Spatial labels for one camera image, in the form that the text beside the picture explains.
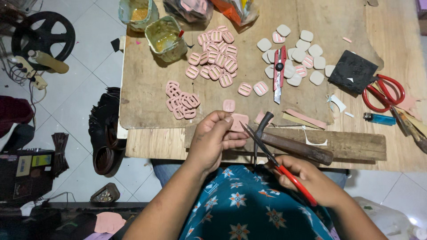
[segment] wooden workbench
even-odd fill
[[[369,40],[384,60],[384,69],[379,73],[398,80],[407,94],[427,99],[426,73],[415,3],[407,0],[383,1],[378,7],[366,6],[365,13]],[[125,62],[128,56],[129,54],[125,52]],[[405,138],[397,125],[390,127],[365,122],[362,118],[363,113],[371,111],[365,106],[361,96],[353,98],[340,90],[335,94],[347,105],[346,111],[354,114],[355,118],[336,114],[335,116],[339,118],[333,125],[327,126],[326,130],[385,135],[387,161],[334,162],[330,167],[403,172],[427,171],[427,155],[415,145],[412,137]],[[427,119],[425,101],[418,102],[417,107],[423,119]],[[184,148],[184,138],[184,128],[130,129],[126,155],[138,158],[185,159],[187,152]],[[224,161],[242,163],[251,161],[248,156],[224,157]]]

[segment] person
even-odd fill
[[[332,226],[341,239],[387,239],[342,188],[308,161],[276,157],[316,199],[316,207],[270,163],[260,173],[243,165],[219,168],[223,150],[242,147],[249,137],[229,131],[232,124],[225,111],[214,111],[198,124],[186,160],[123,239],[330,240]]]

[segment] black wheel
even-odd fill
[[[32,30],[31,25],[40,20],[44,20],[42,25],[38,29]],[[52,28],[56,22],[62,23],[67,32],[52,34]],[[22,48],[21,41],[24,36],[28,37],[28,43]],[[54,43],[65,43],[63,50],[55,57],[56,60],[64,61],[71,54],[75,41],[76,33],[68,19],[56,12],[38,12],[26,17],[21,22],[21,27],[16,28],[12,37],[12,52],[15,56],[22,56],[28,61],[29,50],[39,50],[52,56],[50,47]],[[36,71],[50,69],[41,64],[28,62]]]

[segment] white tile floor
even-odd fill
[[[36,132],[27,147],[53,149],[51,134],[70,133],[66,157],[70,169],[53,182],[53,189],[45,197],[64,191],[72,192],[77,201],[89,201],[90,196],[109,182],[119,188],[121,202],[148,202],[160,190],[160,182],[148,159],[124,158],[114,177],[95,173],[92,147],[88,135],[88,116],[105,88],[119,87],[123,54],[114,52],[110,41],[126,33],[125,25],[117,17],[119,0],[44,0],[42,11],[63,14],[73,23],[76,42],[65,60],[70,66],[66,74],[45,73],[47,96],[36,104]],[[63,26],[54,31],[63,32]],[[10,38],[4,39],[10,46]],[[427,56],[427,37],[422,37],[424,56]],[[52,46],[58,54],[61,44]],[[0,95],[29,99],[28,85],[20,87],[0,71]],[[35,98],[43,96],[38,91]],[[345,190],[352,196],[362,196],[402,211],[427,227],[427,173],[396,173],[353,170]],[[66,201],[65,195],[53,201]]]

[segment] plastic bag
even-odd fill
[[[260,7],[254,0],[211,0],[226,17],[239,26],[246,25],[260,15]]]
[[[214,5],[209,0],[163,0],[166,13],[189,23],[210,22]]]

